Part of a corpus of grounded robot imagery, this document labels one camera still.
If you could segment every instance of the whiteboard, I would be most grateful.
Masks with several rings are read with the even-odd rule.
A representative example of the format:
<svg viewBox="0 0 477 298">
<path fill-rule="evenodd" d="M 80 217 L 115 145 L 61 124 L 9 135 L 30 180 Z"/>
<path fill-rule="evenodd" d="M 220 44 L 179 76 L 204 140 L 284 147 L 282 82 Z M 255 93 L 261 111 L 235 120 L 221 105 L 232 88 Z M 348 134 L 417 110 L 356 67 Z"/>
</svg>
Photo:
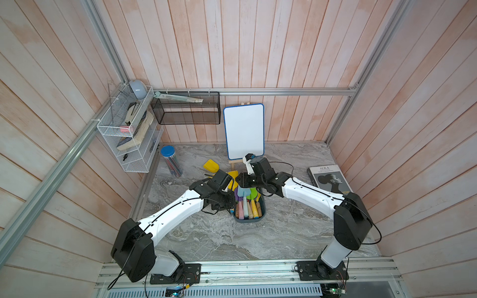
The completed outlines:
<svg viewBox="0 0 477 298">
<path fill-rule="evenodd" d="M 224 109 L 225 137 L 229 159 L 265 152 L 263 104 L 239 105 Z"/>
</svg>

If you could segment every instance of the metal vent grille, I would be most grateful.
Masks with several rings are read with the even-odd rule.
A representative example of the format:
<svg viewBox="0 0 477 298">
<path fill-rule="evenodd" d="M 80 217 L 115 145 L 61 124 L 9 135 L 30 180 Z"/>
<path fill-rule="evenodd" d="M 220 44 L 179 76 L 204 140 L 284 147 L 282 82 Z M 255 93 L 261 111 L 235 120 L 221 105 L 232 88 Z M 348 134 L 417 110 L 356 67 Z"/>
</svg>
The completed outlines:
<svg viewBox="0 0 477 298">
<path fill-rule="evenodd" d="M 149 298 L 164 297 L 166 287 L 147 289 Z M 184 297 L 317 297 L 322 296 L 320 284 L 194 286 L 184 291 Z M 109 291 L 107 298 L 145 297 L 144 288 L 123 288 Z"/>
</svg>

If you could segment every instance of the pencil cup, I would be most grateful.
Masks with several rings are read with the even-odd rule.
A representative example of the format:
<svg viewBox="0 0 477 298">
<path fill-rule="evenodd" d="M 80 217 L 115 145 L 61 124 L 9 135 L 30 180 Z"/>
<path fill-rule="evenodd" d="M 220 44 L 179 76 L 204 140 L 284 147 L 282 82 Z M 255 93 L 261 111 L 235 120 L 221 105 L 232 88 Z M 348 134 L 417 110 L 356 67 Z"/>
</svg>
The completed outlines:
<svg viewBox="0 0 477 298">
<path fill-rule="evenodd" d="M 164 157 L 164 160 L 166 161 L 167 167 L 169 168 L 171 175 L 180 177 L 182 175 L 182 169 L 179 165 L 179 162 L 177 162 L 176 151 L 174 150 L 174 147 L 162 147 L 161 155 Z"/>
</svg>

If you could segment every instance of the gray marble surface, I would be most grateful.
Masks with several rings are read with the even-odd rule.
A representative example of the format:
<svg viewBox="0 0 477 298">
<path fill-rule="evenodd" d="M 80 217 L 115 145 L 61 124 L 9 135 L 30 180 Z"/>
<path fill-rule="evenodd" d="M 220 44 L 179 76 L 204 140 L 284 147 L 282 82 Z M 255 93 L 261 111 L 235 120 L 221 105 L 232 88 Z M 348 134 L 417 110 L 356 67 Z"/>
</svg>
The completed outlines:
<svg viewBox="0 0 477 298">
<path fill-rule="evenodd" d="M 225 145 L 176 145 L 177 158 L 184 170 L 180 178 L 170 175 L 163 159 L 157 168 L 143 216 L 149 216 L 180 197 L 189 185 L 204 179 L 208 159 L 230 171 Z M 310 182 L 310 166 L 333 164 L 323 143 L 266 144 L 269 161 L 294 165 L 293 175 Z M 291 173 L 286 164 L 272 164 L 276 172 Z M 235 169 L 245 171 L 244 164 Z M 209 215 L 198 212 L 173 229 L 156 249 L 174 250 L 185 261 L 315 258 L 331 241 L 333 221 L 300 202 L 272 196 L 265 198 L 267 214 L 257 223 L 237 223 L 226 211 Z M 375 245 L 363 245 L 352 257 L 379 256 Z"/>
</svg>

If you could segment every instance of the wire rack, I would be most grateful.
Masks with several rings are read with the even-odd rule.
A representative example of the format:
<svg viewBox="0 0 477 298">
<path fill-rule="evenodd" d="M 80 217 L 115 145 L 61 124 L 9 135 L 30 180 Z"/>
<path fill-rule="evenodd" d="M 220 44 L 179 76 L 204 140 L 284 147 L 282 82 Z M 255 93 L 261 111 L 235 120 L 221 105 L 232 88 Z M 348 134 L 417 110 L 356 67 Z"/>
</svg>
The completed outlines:
<svg viewBox="0 0 477 298">
<path fill-rule="evenodd" d="M 168 92 L 167 94 L 202 99 L 201 103 L 184 103 L 154 98 L 151 107 L 157 120 L 163 124 L 220 124 L 218 92 Z"/>
<path fill-rule="evenodd" d="M 126 172 L 149 172 L 152 157 L 156 153 L 164 131 L 163 128 L 157 129 L 157 120 L 154 119 L 141 142 L 134 138 L 134 133 L 153 97 L 151 86 L 147 86 L 147 88 L 146 97 L 139 101 L 128 84 L 120 85 L 119 94 L 111 98 L 111 106 L 98 123 L 98 130 Z M 125 118 L 131 103 L 139 103 L 139 108 L 131 124 L 127 126 Z M 132 146 L 125 150 L 118 150 L 118 143 L 124 137 L 131 138 Z"/>
</svg>

